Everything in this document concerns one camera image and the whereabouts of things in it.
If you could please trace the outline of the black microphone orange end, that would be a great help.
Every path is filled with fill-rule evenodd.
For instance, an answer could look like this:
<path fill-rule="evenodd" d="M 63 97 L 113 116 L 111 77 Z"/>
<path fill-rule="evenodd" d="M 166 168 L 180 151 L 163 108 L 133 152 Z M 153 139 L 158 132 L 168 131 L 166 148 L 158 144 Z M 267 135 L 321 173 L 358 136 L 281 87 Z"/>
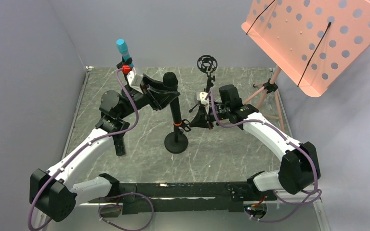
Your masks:
<path fill-rule="evenodd" d="M 178 90 L 178 79 L 174 72 L 166 72 L 163 75 L 163 84 L 166 87 L 172 88 L 173 90 Z M 175 126 L 180 126 L 182 124 L 181 110 L 178 95 L 170 102 L 170 108 L 173 118 L 173 123 Z"/>

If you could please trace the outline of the black round-base stand ring clip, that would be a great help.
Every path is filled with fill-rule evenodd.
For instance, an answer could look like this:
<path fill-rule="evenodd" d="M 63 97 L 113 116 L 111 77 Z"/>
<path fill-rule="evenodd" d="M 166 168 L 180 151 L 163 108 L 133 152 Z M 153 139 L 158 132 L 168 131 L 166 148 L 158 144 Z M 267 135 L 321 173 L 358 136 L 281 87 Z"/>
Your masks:
<path fill-rule="evenodd" d="M 180 154 L 188 147 L 188 139 L 185 132 L 191 131 L 189 121 L 183 119 L 180 124 L 174 124 L 173 132 L 169 133 L 164 139 L 166 150 L 172 154 Z"/>

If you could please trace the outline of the blue microphone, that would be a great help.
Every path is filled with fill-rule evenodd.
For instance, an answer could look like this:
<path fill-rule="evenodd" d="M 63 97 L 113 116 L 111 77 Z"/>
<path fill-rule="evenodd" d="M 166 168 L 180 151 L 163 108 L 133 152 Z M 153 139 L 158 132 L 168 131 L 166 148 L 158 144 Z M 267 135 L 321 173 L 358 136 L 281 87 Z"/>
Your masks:
<path fill-rule="evenodd" d="M 122 57 L 122 61 L 121 61 L 119 66 L 127 65 L 130 68 L 133 68 L 134 65 L 133 65 L 133 62 L 132 62 L 132 57 L 129 53 L 128 46 L 127 46 L 127 43 L 125 42 L 125 40 L 121 39 L 121 38 L 118 39 L 116 41 L 116 46 L 117 46 L 117 49 L 120 52 L 121 57 Z"/>

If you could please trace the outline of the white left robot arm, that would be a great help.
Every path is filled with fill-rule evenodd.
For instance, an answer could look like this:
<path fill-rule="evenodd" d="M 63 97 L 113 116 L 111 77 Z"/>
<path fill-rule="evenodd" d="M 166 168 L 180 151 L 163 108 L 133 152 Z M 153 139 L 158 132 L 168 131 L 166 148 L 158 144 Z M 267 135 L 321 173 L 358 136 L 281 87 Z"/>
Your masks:
<path fill-rule="evenodd" d="M 107 149 L 114 148 L 117 156 L 126 154 L 124 135 L 134 128 L 125 118 L 134 115 L 139 120 L 139 111 L 150 106 L 159 111 L 171 108 L 173 138 L 183 124 L 179 110 L 178 79 L 173 72 L 163 75 L 162 81 L 147 75 L 127 75 L 127 84 L 121 91 L 108 90 L 101 97 L 101 117 L 88 137 L 69 155 L 48 170 L 35 170 L 30 177 L 29 201 L 33 208 L 46 214 L 49 220 L 60 222 L 73 209 L 89 200 L 110 197 L 119 191 L 119 181 L 102 173 L 93 180 L 77 183 L 78 178 L 96 158 Z"/>

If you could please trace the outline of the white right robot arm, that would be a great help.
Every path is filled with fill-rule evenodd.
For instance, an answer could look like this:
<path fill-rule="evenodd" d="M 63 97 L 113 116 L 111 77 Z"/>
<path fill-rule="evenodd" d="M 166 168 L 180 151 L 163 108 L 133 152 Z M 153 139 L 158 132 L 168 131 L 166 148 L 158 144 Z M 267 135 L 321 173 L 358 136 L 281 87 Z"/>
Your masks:
<path fill-rule="evenodd" d="M 234 85 L 220 87 L 219 93 L 221 100 L 216 102 L 212 92 L 196 92 L 198 112 L 189 126 L 212 129 L 216 123 L 224 128 L 239 127 L 257 138 L 278 158 L 278 170 L 261 171 L 247 179 L 254 192 L 285 190 L 297 194 L 310 184 L 318 188 L 321 173 L 317 151 L 311 142 L 300 142 L 288 136 L 272 125 L 256 107 L 243 104 Z"/>

